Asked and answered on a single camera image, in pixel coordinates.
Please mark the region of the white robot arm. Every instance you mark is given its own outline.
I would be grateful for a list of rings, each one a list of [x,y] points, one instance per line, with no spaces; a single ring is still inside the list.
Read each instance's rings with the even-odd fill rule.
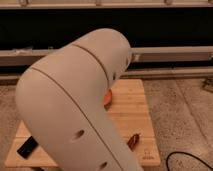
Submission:
[[[20,77],[15,99],[21,118],[62,171],[143,171],[103,104],[130,61],[123,34],[97,29]]]

